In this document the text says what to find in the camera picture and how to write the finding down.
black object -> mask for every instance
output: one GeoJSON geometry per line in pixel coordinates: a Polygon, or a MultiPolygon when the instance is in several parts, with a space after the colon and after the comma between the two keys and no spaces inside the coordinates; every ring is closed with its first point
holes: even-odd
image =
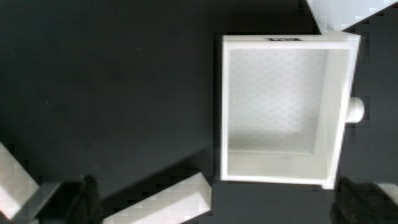
{"type": "Polygon", "coordinates": [[[374,183],[339,179],[330,218],[333,224],[398,224],[398,205],[374,183]]]}
{"type": "Polygon", "coordinates": [[[13,217],[15,224],[99,224],[99,192],[92,177],[44,183],[13,217]]]}

white block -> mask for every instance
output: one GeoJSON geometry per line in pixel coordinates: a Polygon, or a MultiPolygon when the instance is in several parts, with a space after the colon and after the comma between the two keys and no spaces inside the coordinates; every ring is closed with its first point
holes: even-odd
{"type": "Polygon", "coordinates": [[[378,183],[376,185],[398,206],[398,186],[390,183],[378,183]]]}
{"type": "Polygon", "coordinates": [[[179,224],[211,210],[211,187],[197,173],[104,218],[102,224],[179,224]]]}
{"type": "Polygon", "coordinates": [[[0,211],[10,219],[38,186],[0,143],[0,211]]]}
{"type": "Polygon", "coordinates": [[[344,30],[396,0],[307,0],[321,32],[344,30]]]}

black surface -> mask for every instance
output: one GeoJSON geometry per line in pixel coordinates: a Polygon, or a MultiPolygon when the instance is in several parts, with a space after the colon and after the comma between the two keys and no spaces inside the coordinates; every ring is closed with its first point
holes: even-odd
{"type": "MultiPolygon", "coordinates": [[[[385,181],[398,180],[396,21],[392,9],[351,31],[367,37],[353,95],[369,114],[340,156],[344,176],[385,181]]],[[[214,177],[212,212],[188,223],[326,223],[330,192],[220,183],[212,160],[214,40],[223,33],[317,33],[305,5],[6,0],[0,28],[0,141],[35,180],[90,174],[108,211],[195,169],[214,177]]]]}

white plastic container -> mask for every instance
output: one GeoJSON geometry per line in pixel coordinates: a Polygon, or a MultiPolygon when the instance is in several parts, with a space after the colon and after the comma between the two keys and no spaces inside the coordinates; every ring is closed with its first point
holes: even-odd
{"type": "Polygon", "coordinates": [[[221,180],[333,188],[358,40],[223,36],[221,180]]]}

white box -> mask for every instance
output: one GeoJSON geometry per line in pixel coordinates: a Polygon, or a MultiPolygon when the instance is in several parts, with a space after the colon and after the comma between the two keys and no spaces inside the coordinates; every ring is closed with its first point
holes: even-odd
{"type": "Polygon", "coordinates": [[[223,36],[221,180],[333,188],[358,36],[223,36]]]}

